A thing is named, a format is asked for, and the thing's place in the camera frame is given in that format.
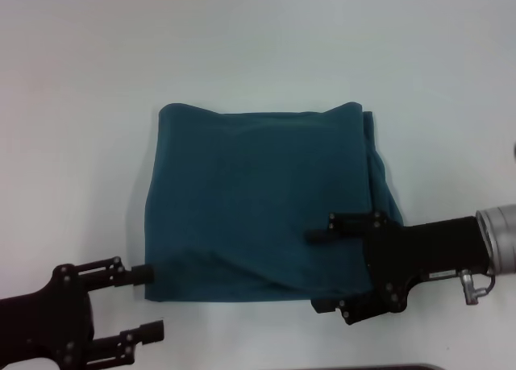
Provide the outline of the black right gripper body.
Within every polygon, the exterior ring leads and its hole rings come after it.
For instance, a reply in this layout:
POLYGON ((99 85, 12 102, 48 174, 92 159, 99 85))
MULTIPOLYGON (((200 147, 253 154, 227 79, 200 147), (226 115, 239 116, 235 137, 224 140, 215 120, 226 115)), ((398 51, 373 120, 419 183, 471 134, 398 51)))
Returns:
POLYGON ((404 311, 409 291, 437 273, 484 274, 490 266, 473 216, 405 227, 376 212, 365 233, 364 259, 375 292, 392 313, 404 311))

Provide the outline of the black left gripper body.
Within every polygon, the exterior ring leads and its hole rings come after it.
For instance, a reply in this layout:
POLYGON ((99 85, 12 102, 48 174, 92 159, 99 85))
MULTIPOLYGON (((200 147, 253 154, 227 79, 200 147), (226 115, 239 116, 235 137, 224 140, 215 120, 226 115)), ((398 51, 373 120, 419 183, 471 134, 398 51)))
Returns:
POLYGON ((83 369, 92 326, 77 268, 58 266, 42 289, 1 300, 1 367, 45 358, 60 369, 83 369))

